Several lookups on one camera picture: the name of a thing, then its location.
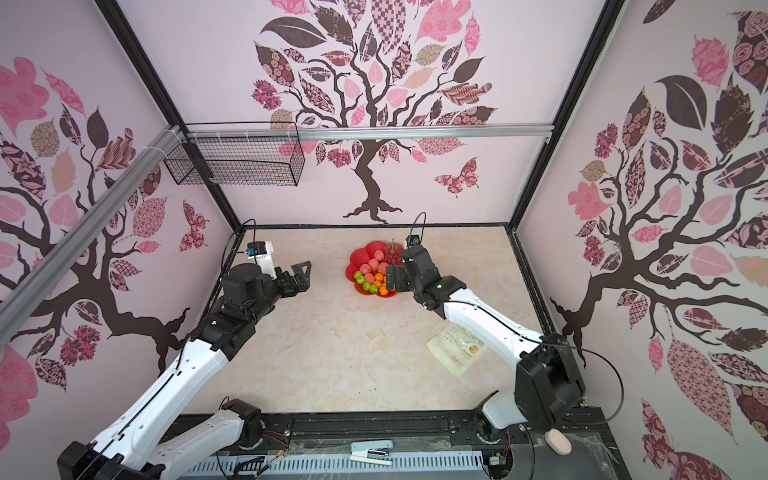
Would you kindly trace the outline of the purple fake grape bunch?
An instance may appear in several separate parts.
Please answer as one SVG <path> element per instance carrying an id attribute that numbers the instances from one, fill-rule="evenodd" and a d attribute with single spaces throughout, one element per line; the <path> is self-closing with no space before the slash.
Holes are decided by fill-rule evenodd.
<path id="1" fill-rule="evenodd" d="M 403 264 L 402 253 L 404 246 L 398 242 L 388 242 L 384 248 L 385 261 L 388 265 L 400 266 Z"/>

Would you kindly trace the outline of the red flower fruit bowl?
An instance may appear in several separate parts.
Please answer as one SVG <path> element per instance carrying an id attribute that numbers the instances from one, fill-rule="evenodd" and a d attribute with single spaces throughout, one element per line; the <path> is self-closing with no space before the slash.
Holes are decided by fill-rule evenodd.
<path id="1" fill-rule="evenodd" d="M 360 272 L 360 268 L 363 265 L 368 264 L 368 262 L 371 259 L 374 259 L 374 252 L 376 250 L 382 250 L 384 252 L 384 248 L 385 248 L 385 245 L 387 243 L 388 242 L 385 242 L 385 241 L 373 241 L 373 242 L 370 242 L 369 244 L 367 244 L 365 247 L 362 247 L 360 249 L 355 250 L 350 255 L 349 263 L 348 263 L 348 266 L 347 266 L 347 268 L 345 270 L 345 275 L 346 275 L 347 280 L 353 283 L 355 290 L 359 294 L 365 295 L 365 296 L 375 296 L 375 297 L 379 297 L 379 298 L 392 298 L 392 297 L 394 297 L 396 295 L 395 292 L 390 292 L 390 291 L 389 291 L 387 296 L 381 296 L 379 294 L 379 291 L 377 293 L 371 293 L 370 291 L 364 291 L 363 288 L 362 288 L 362 284 L 358 284 L 355 281 L 355 279 L 354 279 L 354 274 L 357 271 Z M 373 270 L 373 272 L 371 274 L 373 274 L 375 276 L 377 273 L 379 273 L 378 269 L 377 270 Z M 386 288 L 386 280 L 385 280 L 385 278 L 384 278 L 383 281 L 377 281 L 375 279 L 375 282 L 371 283 L 371 284 L 377 285 L 379 289 L 382 288 L 382 287 Z"/>

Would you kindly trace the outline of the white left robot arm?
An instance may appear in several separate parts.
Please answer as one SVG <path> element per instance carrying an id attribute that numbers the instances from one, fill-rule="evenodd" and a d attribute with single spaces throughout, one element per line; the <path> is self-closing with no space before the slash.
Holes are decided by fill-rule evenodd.
<path id="1" fill-rule="evenodd" d="M 229 400 L 214 414 L 166 440 L 168 429 L 196 394 L 256 332 L 281 299 L 310 287 L 310 262 L 290 270 L 265 260 L 233 267 L 222 295 L 192 331 L 176 360 L 114 423 L 91 442 L 72 442 L 57 460 L 63 479 L 177 479 L 219 450 L 259 446 L 265 426 L 259 408 Z"/>

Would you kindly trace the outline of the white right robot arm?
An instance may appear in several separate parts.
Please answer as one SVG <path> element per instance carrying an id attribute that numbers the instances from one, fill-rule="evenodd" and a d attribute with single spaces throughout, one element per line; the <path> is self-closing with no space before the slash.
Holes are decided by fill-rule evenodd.
<path id="1" fill-rule="evenodd" d="M 563 337 L 543 336 L 501 314 L 463 281 L 442 275 L 421 245 L 407 248 L 401 258 L 401 265 L 386 270 L 388 289 L 411 292 L 424 309 L 469 330 L 513 369 L 514 389 L 480 406 L 488 425 L 503 430 L 527 424 L 547 432 L 579 403 L 586 388 Z"/>

